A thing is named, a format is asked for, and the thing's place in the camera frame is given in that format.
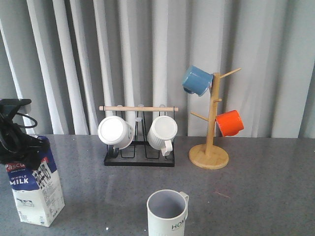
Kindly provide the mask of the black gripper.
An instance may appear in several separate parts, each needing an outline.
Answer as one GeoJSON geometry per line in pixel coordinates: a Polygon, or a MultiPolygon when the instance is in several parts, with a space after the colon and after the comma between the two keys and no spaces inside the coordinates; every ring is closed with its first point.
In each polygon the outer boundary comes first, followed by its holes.
{"type": "MultiPolygon", "coordinates": [[[[16,115],[19,115],[32,120],[32,117],[27,115],[27,108],[31,102],[31,99],[0,99],[1,138],[28,138],[30,136],[21,129],[30,129],[32,125],[20,125],[14,123],[13,119],[16,115]]],[[[41,164],[41,154],[46,153],[48,150],[49,140],[46,137],[32,137],[19,149],[14,157],[14,161],[20,162],[32,170],[37,170],[41,164]]]]}

